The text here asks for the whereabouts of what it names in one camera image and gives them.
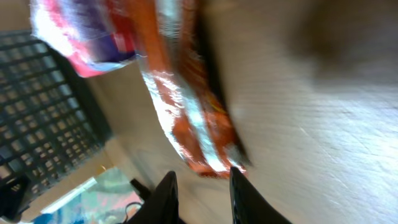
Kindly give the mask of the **purple red tissue pack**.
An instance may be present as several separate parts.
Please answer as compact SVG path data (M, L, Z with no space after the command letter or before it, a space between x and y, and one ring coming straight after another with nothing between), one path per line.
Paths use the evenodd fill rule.
M126 0L31 0L34 37L64 56L77 74L95 77L138 56Z

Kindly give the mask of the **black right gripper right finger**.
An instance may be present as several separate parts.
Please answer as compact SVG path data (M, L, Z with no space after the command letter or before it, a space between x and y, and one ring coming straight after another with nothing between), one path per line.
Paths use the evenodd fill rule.
M229 193L233 224L291 224L265 200L237 167L230 169Z

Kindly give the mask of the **orange red snack bar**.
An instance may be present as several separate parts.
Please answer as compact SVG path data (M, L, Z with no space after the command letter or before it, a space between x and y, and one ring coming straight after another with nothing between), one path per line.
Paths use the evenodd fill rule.
M200 176L246 171L238 135L213 89L200 1L133 0L139 68L160 126L182 160Z

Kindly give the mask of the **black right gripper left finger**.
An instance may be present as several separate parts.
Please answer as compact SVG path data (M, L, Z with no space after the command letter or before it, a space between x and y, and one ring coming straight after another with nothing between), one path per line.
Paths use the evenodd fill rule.
M178 224L178 185L174 171L166 173L140 209L127 221L128 224Z

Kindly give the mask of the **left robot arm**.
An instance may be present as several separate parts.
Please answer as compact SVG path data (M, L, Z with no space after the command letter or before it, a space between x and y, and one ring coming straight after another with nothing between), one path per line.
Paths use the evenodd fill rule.
M21 220L20 207L29 184L29 178L21 176L1 186L1 219L9 223Z

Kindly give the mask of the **grey plastic mesh basket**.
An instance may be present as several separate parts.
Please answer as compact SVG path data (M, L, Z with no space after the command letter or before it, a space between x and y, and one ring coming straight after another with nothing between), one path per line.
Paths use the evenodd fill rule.
M111 131L68 61L29 30L1 32L1 184L41 195L104 148Z

